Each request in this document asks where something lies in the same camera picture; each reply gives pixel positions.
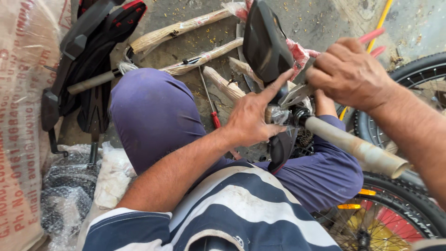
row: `red screwdriver handle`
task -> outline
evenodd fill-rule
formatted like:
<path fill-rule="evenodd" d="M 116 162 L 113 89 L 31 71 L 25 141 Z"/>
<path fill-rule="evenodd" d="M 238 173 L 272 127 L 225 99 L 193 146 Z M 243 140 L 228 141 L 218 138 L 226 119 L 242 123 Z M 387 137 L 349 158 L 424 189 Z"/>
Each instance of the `red screwdriver handle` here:
<path fill-rule="evenodd" d="M 211 113 L 212 121 L 214 121 L 214 126 L 216 129 L 220 128 L 220 120 L 219 117 L 217 117 L 217 112 Z"/>

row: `wrist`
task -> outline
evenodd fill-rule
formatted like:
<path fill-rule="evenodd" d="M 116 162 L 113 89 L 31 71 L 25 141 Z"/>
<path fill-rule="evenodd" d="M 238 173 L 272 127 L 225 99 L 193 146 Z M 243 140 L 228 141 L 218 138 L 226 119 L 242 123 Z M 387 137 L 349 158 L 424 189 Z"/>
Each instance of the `wrist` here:
<path fill-rule="evenodd" d="M 223 126 L 214 131 L 217 137 L 220 138 L 223 143 L 223 147 L 228 150 L 238 147 L 237 142 L 234 137 L 234 133 L 227 126 Z"/>
<path fill-rule="evenodd" d="M 385 92 L 381 94 L 382 102 L 380 102 L 377 106 L 374 108 L 366 111 L 367 114 L 374 117 L 375 115 L 378 115 L 382 111 L 386 109 L 392 109 L 393 107 L 397 106 L 398 104 L 404 104 L 404 99 L 406 97 L 406 93 L 408 91 L 403 86 L 397 84 L 392 79 L 389 80 L 390 83 L 387 84 L 387 88 L 385 89 Z"/>

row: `yellow hose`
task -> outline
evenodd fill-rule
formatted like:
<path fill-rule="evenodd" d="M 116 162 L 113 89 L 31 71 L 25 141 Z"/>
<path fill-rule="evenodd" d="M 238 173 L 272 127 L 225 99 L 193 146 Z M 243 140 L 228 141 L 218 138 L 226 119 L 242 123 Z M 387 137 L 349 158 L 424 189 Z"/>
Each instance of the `yellow hose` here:
<path fill-rule="evenodd" d="M 383 13 L 381 14 L 381 18 L 380 21 L 378 22 L 378 25 L 376 26 L 376 29 L 379 29 L 383 26 L 384 20 L 386 19 L 387 13 L 389 12 L 390 6 L 392 5 L 393 0 L 387 0 L 386 6 L 384 7 Z M 375 38 L 370 41 L 370 43 L 367 46 L 367 52 L 370 53 L 372 51 L 373 45 L 375 44 Z M 341 115 L 339 115 L 339 120 L 342 121 L 344 119 L 345 116 L 345 112 L 347 111 L 347 108 L 350 107 L 346 107 L 344 108 L 344 110 L 341 112 Z"/>
<path fill-rule="evenodd" d="M 381 28 L 383 26 L 384 20 L 386 19 L 387 13 L 389 12 L 390 6 L 392 5 L 393 0 L 387 0 L 386 6 L 384 7 L 384 11 L 381 14 L 380 21 L 378 22 L 378 25 L 376 26 L 377 29 Z M 375 39 L 370 41 L 367 47 L 367 52 L 370 53 L 372 51 L 373 45 L 375 44 Z"/>
<path fill-rule="evenodd" d="M 344 119 L 345 116 L 345 112 L 347 111 L 347 108 L 349 108 L 348 106 L 346 106 L 344 108 L 344 110 L 342 110 L 341 114 L 339 115 L 339 120 L 342 121 Z"/>

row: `gray pipe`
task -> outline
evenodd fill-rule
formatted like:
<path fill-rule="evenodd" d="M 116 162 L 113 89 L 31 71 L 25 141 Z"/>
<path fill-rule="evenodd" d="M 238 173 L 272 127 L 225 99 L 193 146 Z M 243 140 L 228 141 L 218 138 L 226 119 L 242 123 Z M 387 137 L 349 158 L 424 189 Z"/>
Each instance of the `gray pipe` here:
<path fill-rule="evenodd" d="M 384 173 L 395 179 L 410 167 L 406 160 L 316 117 L 309 117 L 305 121 L 305 128 L 366 164 L 367 166 L 363 167 L 363 169 L 366 169 L 365 171 Z"/>
<path fill-rule="evenodd" d="M 79 82 L 77 84 L 73 84 L 73 85 L 67 87 L 67 90 L 72 95 L 76 95 L 76 94 L 81 93 L 85 90 L 91 89 L 98 85 L 102 85 L 103 83 L 106 83 L 108 81 L 112 81 L 116 77 L 117 76 L 116 76 L 115 71 L 107 71 L 106 73 L 97 75 L 96 77 L 92 77 L 91 79 L 87 79 L 87 80 Z"/>

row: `orange reflector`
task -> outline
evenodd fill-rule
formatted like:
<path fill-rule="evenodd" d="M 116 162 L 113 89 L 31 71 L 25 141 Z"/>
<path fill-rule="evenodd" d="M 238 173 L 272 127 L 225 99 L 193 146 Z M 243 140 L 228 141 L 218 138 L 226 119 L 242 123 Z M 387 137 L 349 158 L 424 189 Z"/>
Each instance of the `orange reflector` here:
<path fill-rule="evenodd" d="M 359 204 L 343 204 L 338 206 L 339 209 L 360 209 L 361 205 Z"/>
<path fill-rule="evenodd" d="M 359 193 L 360 194 L 365 194 L 365 195 L 375 195 L 376 191 L 367 190 L 367 189 L 361 189 L 361 191 Z"/>

